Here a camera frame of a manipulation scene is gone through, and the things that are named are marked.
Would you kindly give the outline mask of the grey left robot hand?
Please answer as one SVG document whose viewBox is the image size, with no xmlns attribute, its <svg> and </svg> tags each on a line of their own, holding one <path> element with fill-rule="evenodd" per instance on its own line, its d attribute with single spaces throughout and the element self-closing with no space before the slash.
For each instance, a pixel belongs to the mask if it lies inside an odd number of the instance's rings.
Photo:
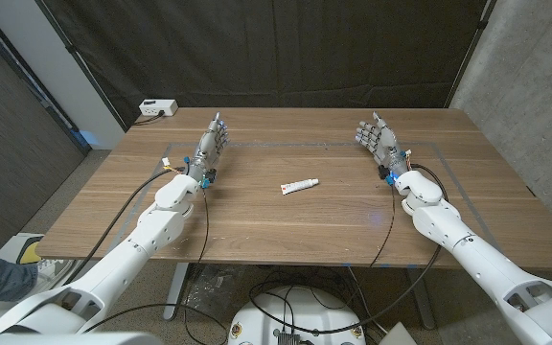
<svg viewBox="0 0 552 345">
<path fill-rule="evenodd" d="M 220 113 L 217 112 L 195 147 L 187 175 L 197 182 L 202 182 L 208 171 L 216 167 L 227 143 L 227 125 L 220 118 Z"/>
</svg>

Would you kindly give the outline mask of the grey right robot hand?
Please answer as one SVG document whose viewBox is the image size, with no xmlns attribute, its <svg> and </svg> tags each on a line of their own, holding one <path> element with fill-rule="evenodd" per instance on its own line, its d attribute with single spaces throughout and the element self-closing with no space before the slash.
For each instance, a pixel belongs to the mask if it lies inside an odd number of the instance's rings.
<svg viewBox="0 0 552 345">
<path fill-rule="evenodd" d="M 393 130 L 377 111 L 373 112 L 373 123 L 360 122 L 356 129 L 356 141 L 373 155 L 379 166 L 397 179 L 409 171 L 406 153 L 401 149 Z"/>
</svg>

